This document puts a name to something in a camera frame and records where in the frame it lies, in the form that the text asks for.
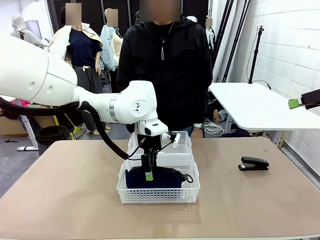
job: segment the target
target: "table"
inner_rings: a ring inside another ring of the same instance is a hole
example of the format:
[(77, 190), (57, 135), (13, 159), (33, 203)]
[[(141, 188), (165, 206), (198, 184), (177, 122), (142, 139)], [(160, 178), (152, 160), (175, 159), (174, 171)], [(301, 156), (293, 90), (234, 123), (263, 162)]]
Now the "table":
[[(115, 143), (128, 148), (127, 140)], [(56, 142), (0, 199), (0, 238), (320, 236), (319, 190), (269, 140), (194, 139), (192, 149), (196, 203), (122, 204), (116, 186), (123, 161), (104, 142)], [(239, 171), (242, 156), (266, 159), (269, 171)]]
[(320, 116), (304, 107), (289, 109), (287, 98), (259, 83), (212, 83), (209, 90), (228, 113), (226, 133), (233, 119), (242, 129), (268, 131), (278, 146), (282, 131), (320, 129)]
[[(11, 97), (11, 96), (3, 96), (3, 95), (0, 95), (0, 97), (8, 102), (12, 102), (15, 100), (16, 104), (18, 106), (21, 106), (20, 99), (18, 99), (18, 98)], [(30, 125), (28, 118), (23, 115), (21, 115), (21, 118), (22, 118), (22, 121), (23, 121), (24, 126), (26, 128), (26, 131), (28, 132), (28, 134), (30, 136), (30, 140), (31, 140), (33, 146), (18, 146), (17, 150), (18, 151), (38, 151), (38, 143), (36, 141), (36, 136), (35, 136), (34, 131), (32, 130), (32, 127)]]

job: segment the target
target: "black jacket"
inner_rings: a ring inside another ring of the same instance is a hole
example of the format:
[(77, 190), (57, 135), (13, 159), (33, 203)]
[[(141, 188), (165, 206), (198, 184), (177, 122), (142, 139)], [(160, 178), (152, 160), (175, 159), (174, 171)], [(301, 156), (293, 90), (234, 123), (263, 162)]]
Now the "black jacket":
[(116, 83), (122, 91), (133, 80), (154, 85), (158, 118), (170, 131), (203, 123), (212, 64), (205, 30), (182, 17), (163, 45), (150, 22), (131, 27), (123, 38)]

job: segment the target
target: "cardboard box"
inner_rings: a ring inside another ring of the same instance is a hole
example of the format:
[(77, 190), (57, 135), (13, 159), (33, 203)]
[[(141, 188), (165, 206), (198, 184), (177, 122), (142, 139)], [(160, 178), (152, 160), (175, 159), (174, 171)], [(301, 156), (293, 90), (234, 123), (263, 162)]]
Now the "cardboard box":
[[(53, 116), (36, 116), (35, 119), (42, 128), (56, 125)], [(27, 136), (28, 133), (24, 130), (19, 120), (10, 120), (2, 116), (0, 117), (0, 135)]]

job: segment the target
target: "stapler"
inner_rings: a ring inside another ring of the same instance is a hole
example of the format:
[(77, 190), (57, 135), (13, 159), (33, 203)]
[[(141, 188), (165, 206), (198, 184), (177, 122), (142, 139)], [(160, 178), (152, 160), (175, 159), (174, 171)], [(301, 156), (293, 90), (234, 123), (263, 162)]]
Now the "stapler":
[(242, 164), (238, 166), (240, 171), (258, 171), (269, 169), (268, 161), (261, 158), (243, 156), (241, 161)]

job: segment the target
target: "basket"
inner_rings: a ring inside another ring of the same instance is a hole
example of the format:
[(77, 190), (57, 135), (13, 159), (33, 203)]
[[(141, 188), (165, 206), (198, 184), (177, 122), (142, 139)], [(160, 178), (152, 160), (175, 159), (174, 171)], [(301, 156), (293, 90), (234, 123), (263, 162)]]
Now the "basket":
[[(161, 151), (161, 153), (165, 153), (165, 154), (192, 154), (192, 148), (191, 148), (192, 144), (191, 144), (191, 139), (188, 136), (188, 132), (175, 131), (175, 133), (180, 134), (180, 139), (179, 139), (177, 147), (174, 148), (173, 145), (170, 144), (165, 149), (163, 149)], [(163, 141), (162, 147), (164, 147), (168, 143), (170, 143), (170, 140)], [(127, 153), (129, 155), (131, 155), (134, 152), (134, 150), (137, 148), (137, 146), (138, 146), (138, 138), (137, 138), (137, 135), (135, 135), (135, 133), (133, 133), (132, 137), (129, 140)], [(144, 150), (142, 148), (140, 148), (135, 153), (135, 155), (131, 158), (132, 159), (140, 159), (142, 154), (144, 154)]]
[(116, 189), (124, 204), (156, 204), (156, 203), (195, 203), (197, 201), (200, 183), (199, 171), (192, 153), (158, 153), (159, 167), (173, 168), (183, 174), (189, 174), (193, 183), (184, 181), (181, 188), (135, 188), (128, 189), (125, 170), (141, 166), (141, 160), (125, 160), (119, 172), (119, 182)]

